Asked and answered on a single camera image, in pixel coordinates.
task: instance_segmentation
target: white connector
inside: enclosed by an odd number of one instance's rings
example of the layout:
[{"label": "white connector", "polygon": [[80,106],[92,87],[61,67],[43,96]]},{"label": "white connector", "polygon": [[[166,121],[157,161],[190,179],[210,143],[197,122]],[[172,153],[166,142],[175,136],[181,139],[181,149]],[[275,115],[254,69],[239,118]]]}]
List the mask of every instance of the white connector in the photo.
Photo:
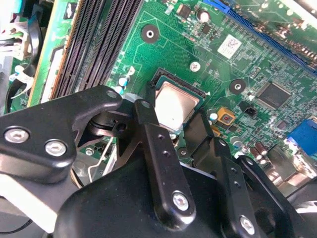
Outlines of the white connector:
[{"label": "white connector", "polygon": [[27,22],[9,23],[5,27],[5,32],[22,41],[21,43],[14,43],[15,48],[12,56],[18,60],[23,60],[29,56],[30,38],[27,30]]}]

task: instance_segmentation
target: blue pcie slot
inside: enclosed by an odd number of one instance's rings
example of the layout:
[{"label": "blue pcie slot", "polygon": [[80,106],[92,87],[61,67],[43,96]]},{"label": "blue pcie slot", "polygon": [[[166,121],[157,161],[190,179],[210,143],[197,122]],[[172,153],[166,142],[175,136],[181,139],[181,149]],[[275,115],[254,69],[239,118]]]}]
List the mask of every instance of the blue pcie slot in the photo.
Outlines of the blue pcie slot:
[{"label": "blue pcie slot", "polygon": [[225,5],[224,3],[222,3],[219,0],[203,0],[203,2],[218,8],[220,11],[225,13],[227,16],[229,16],[230,18],[232,18],[236,22],[240,23],[245,28],[250,30],[252,33],[257,35],[259,38],[261,38],[262,40],[267,42],[270,46],[272,46],[273,48],[279,50],[283,55],[285,55],[289,59],[291,59],[291,60],[295,61],[296,63],[298,63],[307,72],[309,72],[313,76],[317,77],[317,70],[311,68],[306,62],[301,60],[299,57],[297,57],[295,54],[293,54],[288,49],[283,47],[281,44],[279,44],[277,41],[272,39],[267,34],[261,33],[261,32],[258,32],[257,30],[255,30],[253,25],[250,22],[248,22],[246,19],[244,19],[243,17],[241,17],[240,15],[235,13],[229,6]]}]

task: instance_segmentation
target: white label sticker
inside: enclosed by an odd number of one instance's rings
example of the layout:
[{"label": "white label sticker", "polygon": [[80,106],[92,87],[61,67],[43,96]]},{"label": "white label sticker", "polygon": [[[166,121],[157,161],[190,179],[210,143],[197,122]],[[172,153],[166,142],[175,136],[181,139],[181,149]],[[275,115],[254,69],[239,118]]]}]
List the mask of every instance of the white label sticker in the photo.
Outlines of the white label sticker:
[{"label": "white label sticker", "polygon": [[241,41],[231,35],[228,35],[219,47],[218,52],[226,58],[231,59],[231,57],[237,52],[241,45]]}]

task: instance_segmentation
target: motherboard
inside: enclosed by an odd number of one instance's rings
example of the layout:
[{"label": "motherboard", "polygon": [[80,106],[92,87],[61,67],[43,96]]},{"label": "motherboard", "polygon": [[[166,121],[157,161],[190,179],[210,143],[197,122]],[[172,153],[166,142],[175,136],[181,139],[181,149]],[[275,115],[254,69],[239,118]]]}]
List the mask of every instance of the motherboard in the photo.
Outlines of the motherboard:
[{"label": "motherboard", "polygon": [[[317,20],[297,2],[55,0],[28,106],[97,85],[143,97],[150,84],[182,162],[200,112],[233,158],[273,181],[301,174],[300,187],[317,176]],[[99,158],[106,142],[82,152]],[[280,154],[296,168],[286,177]]]}]

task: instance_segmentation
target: black ram slot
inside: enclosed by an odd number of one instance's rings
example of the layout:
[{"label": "black ram slot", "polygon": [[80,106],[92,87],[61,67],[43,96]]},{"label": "black ram slot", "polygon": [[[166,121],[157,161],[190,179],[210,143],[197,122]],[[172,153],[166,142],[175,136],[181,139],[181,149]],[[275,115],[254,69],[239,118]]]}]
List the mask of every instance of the black ram slot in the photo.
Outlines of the black ram slot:
[{"label": "black ram slot", "polygon": [[73,92],[75,80],[84,62],[85,55],[88,51],[94,32],[97,27],[99,18],[103,12],[106,0],[85,0],[86,3],[80,8],[76,28],[70,42],[70,51],[66,55],[67,62],[61,69],[58,78],[58,87],[56,97],[69,95]]},{"label": "black ram slot", "polygon": [[97,39],[97,42],[94,45],[92,56],[89,57],[89,62],[86,62],[87,66],[85,67],[85,71],[81,76],[83,81],[80,82],[79,91],[82,91],[85,88],[91,88],[92,83],[90,83],[89,79],[91,78],[91,75],[95,75],[96,71],[98,70],[98,62],[101,61],[98,61],[98,59],[100,58],[100,55],[103,55],[104,51],[106,50],[105,39],[107,39],[107,37],[111,37],[113,34],[115,26],[121,17],[121,11],[124,9],[126,0],[113,0],[108,1],[108,3],[110,3],[111,6],[108,8],[107,17],[102,25],[101,33]]},{"label": "black ram slot", "polygon": [[84,41],[82,42],[82,45],[80,47],[79,51],[79,58],[75,61],[75,67],[72,71],[71,74],[71,79],[69,80],[69,85],[67,87],[67,91],[65,95],[70,95],[73,93],[74,87],[76,85],[80,70],[83,66],[83,63],[85,61],[89,46],[92,42],[94,32],[97,28],[98,22],[100,20],[100,17],[103,13],[103,8],[105,6],[106,0],[97,0],[95,4],[95,10],[93,12],[92,18],[90,19],[89,27],[87,31],[85,32],[85,38]]},{"label": "black ram slot", "polygon": [[89,3],[89,0],[82,0],[81,4],[79,5],[79,10],[77,12],[76,20],[74,21],[73,31],[72,31],[72,34],[71,34],[70,39],[69,39],[70,47],[68,47],[66,49],[65,60],[62,62],[62,65],[61,65],[61,68],[59,71],[60,73],[59,73],[58,78],[57,78],[57,86],[56,86],[56,89],[53,91],[52,99],[57,98],[59,95],[60,89],[62,87],[62,79],[64,77],[64,72],[65,72],[67,65],[69,64],[69,60],[70,60],[69,56],[74,50],[74,41],[76,40],[76,38],[79,34],[79,29],[81,27],[82,20],[85,16],[85,12],[86,12],[88,3]]},{"label": "black ram slot", "polygon": [[131,28],[132,23],[134,22],[135,17],[137,16],[137,13],[140,9],[140,6],[142,5],[143,0],[131,0],[129,1],[130,5],[133,4],[130,8],[130,12],[127,14],[126,20],[122,22],[122,24],[118,25],[118,28],[123,26],[122,31],[120,31],[120,34],[115,34],[114,38],[111,41],[111,44],[107,50],[106,56],[104,57],[102,61],[102,65],[99,68],[97,77],[94,80],[93,86],[97,85],[105,85],[111,70],[115,64],[115,61],[121,51],[122,45],[127,37],[127,34]]}]

